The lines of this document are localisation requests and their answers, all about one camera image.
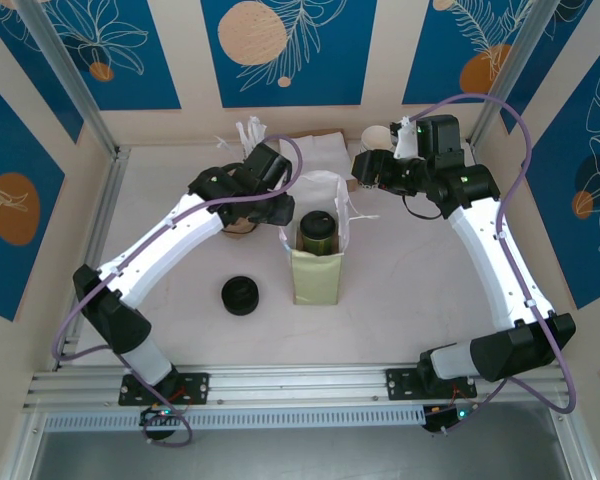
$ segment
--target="paper cup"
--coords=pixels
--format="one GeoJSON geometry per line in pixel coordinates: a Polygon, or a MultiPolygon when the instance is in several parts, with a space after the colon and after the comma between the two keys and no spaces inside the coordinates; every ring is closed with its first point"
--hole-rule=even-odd
{"type": "Polygon", "coordinates": [[[382,125],[372,125],[362,132],[360,137],[360,153],[367,150],[389,150],[395,147],[391,143],[391,131],[382,125]]]}

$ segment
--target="metal bracket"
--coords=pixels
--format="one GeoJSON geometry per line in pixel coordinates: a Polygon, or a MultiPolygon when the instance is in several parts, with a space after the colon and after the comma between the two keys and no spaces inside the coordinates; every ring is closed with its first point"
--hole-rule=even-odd
{"type": "Polygon", "coordinates": [[[478,396],[474,381],[467,377],[441,380],[434,388],[426,388],[416,368],[390,368],[385,373],[389,400],[451,400],[454,394],[460,398],[478,396]]]}
{"type": "MultiPolygon", "coordinates": [[[[169,399],[173,405],[206,405],[209,391],[208,373],[180,373],[169,399]]],[[[151,406],[160,402],[133,375],[122,377],[118,405],[151,406]]]]}

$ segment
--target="white tabletop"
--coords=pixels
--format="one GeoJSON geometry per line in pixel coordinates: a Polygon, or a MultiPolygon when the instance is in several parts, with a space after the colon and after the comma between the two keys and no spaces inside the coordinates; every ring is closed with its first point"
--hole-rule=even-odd
{"type": "MultiPolygon", "coordinates": [[[[103,261],[126,250],[178,201],[190,181],[231,158],[213,146],[138,147],[131,153],[103,261]]],[[[140,311],[176,365],[272,365],[417,361],[422,351],[493,333],[478,275],[448,222],[410,216],[400,199],[378,190],[351,194],[377,220],[351,223],[337,306],[296,306],[277,227],[240,240],[219,234],[192,251],[149,293],[140,311]],[[220,290],[247,275],[260,304],[229,314],[220,290]]],[[[426,198],[412,210],[431,214],[426,198]]],[[[84,322],[78,350],[102,343],[84,322]]],[[[109,352],[74,362],[117,365],[109,352]]]]}

